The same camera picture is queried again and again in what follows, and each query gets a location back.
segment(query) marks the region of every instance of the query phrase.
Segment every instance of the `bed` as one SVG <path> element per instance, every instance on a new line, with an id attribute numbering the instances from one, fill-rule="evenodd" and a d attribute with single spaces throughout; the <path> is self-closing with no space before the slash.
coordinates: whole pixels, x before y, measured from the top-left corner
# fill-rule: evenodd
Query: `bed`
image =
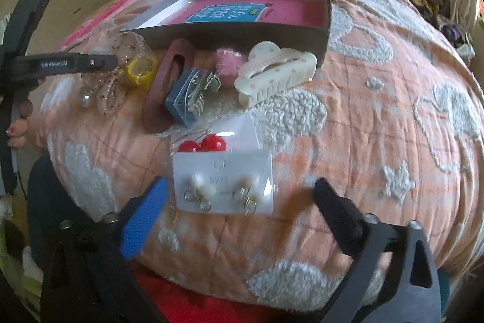
<path id="1" fill-rule="evenodd" d="M 324 176 L 362 212 L 423 224 L 437 267 L 458 278 L 484 252 L 482 91 L 445 37 L 408 0 L 331 0 L 332 26 L 313 81 L 248 110 L 274 147 L 271 216 L 184 213 L 165 207 L 136 259 L 204 295 L 294 311 L 325 305 L 351 263 L 310 191 Z M 159 0 L 115 0 L 64 42 L 94 51 Z M 195 65 L 213 68 L 199 51 Z M 170 135 L 141 123 L 130 92 L 114 117 L 77 105 L 77 76 L 56 78 L 32 117 L 71 198 L 92 219 L 119 210 L 156 176 L 172 178 Z M 203 120 L 243 112 L 235 91 Z M 365 295 L 388 266 L 383 256 Z"/>

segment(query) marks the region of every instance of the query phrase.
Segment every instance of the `finger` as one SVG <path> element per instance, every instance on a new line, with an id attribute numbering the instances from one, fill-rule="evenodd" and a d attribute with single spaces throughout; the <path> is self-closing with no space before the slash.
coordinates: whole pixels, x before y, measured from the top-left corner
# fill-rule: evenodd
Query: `finger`
<path id="1" fill-rule="evenodd" d="M 16 120 L 7 129 L 7 136 L 10 138 L 22 137 L 25 133 L 27 133 L 27 129 L 28 129 L 27 120 Z"/>
<path id="2" fill-rule="evenodd" d="M 28 118 L 32 115 L 33 112 L 33 104 L 30 100 L 23 101 L 20 104 L 20 116 L 22 118 Z"/>
<path id="3" fill-rule="evenodd" d="M 7 145 L 14 150 L 20 150 L 26 142 L 27 138 L 25 136 L 22 136 L 19 138 L 11 138 L 10 140 L 8 140 Z"/>

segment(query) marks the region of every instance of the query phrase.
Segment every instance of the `purple item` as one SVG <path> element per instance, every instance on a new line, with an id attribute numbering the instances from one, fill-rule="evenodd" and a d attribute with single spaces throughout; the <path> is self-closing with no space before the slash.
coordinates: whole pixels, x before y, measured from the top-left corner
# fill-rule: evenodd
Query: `purple item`
<path id="1" fill-rule="evenodd" d="M 462 34 L 456 24 L 444 25 L 440 30 L 451 43 L 462 39 Z"/>

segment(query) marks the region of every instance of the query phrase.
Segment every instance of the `red bead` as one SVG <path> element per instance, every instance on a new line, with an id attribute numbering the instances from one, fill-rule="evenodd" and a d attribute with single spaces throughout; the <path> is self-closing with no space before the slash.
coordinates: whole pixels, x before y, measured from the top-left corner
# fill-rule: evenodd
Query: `red bead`
<path id="1" fill-rule="evenodd" d="M 200 146 L 192 140 L 183 141 L 178 147 L 178 152 L 197 152 L 197 151 L 200 151 Z"/>
<path id="2" fill-rule="evenodd" d="M 220 136 L 209 134 L 202 140 L 200 148 L 202 151 L 225 151 L 227 149 L 227 144 Z"/>

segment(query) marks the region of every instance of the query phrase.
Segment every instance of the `screw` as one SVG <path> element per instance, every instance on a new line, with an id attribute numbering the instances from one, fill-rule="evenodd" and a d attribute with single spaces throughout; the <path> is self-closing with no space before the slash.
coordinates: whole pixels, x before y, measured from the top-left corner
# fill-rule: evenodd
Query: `screw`
<path id="1" fill-rule="evenodd" d="M 105 216 L 103 216 L 103 222 L 106 223 L 107 225 L 110 225 L 111 223 L 115 223 L 118 221 L 118 214 L 116 213 L 107 213 Z"/>
<path id="2" fill-rule="evenodd" d="M 415 230 L 422 230 L 422 224 L 419 221 L 413 220 L 408 222 L 408 225 Z"/>
<path id="3" fill-rule="evenodd" d="M 372 213 L 366 213 L 365 214 L 365 222 L 366 223 L 371 223 L 372 225 L 376 225 L 379 220 L 378 217 Z"/>
<path id="4" fill-rule="evenodd" d="M 69 220 L 65 220 L 65 221 L 62 221 L 59 225 L 59 229 L 60 230 L 66 230 L 66 229 L 69 229 L 71 228 L 72 226 L 72 222 L 69 221 Z"/>

